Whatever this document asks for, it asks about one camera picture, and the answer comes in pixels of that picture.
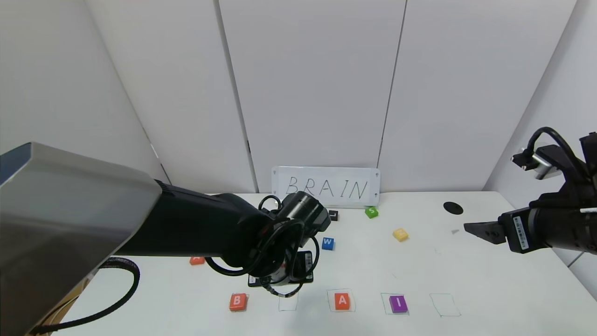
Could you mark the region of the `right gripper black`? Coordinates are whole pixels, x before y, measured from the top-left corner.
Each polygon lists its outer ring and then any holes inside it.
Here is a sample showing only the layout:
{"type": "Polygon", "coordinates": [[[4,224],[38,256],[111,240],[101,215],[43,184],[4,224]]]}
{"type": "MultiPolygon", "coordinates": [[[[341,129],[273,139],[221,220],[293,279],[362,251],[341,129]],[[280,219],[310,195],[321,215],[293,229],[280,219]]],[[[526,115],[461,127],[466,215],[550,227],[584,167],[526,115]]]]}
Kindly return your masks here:
{"type": "Polygon", "coordinates": [[[464,223],[464,230],[494,245],[506,242],[516,253],[544,248],[589,252],[589,214],[579,209],[524,208],[498,221],[464,223]]]}

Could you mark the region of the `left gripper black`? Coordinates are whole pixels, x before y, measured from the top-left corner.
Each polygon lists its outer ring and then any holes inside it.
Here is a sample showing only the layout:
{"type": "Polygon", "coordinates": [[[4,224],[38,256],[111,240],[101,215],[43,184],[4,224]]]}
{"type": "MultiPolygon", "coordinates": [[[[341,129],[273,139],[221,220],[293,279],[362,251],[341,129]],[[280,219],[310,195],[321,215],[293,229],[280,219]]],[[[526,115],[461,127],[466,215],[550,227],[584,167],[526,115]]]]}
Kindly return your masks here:
{"type": "Polygon", "coordinates": [[[312,283],[313,273],[306,274],[312,267],[312,253],[310,251],[298,252],[294,266],[290,268],[290,257],[285,257],[280,268],[271,275],[271,284],[299,284],[312,283]]]}

